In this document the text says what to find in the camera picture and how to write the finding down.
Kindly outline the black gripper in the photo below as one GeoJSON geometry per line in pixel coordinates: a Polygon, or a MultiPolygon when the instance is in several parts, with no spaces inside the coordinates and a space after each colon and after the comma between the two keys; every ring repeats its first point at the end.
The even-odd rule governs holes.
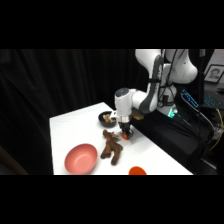
{"type": "MultiPolygon", "coordinates": [[[[123,123],[123,122],[118,122],[119,123],[119,127],[121,129],[121,136],[122,138],[126,138],[126,134],[123,130],[126,130],[126,129],[130,129],[130,126],[131,126],[131,122],[126,122],[126,123],[123,123]]],[[[128,131],[128,138],[131,138],[134,134],[134,131],[133,130],[129,130],[128,131]]]]}

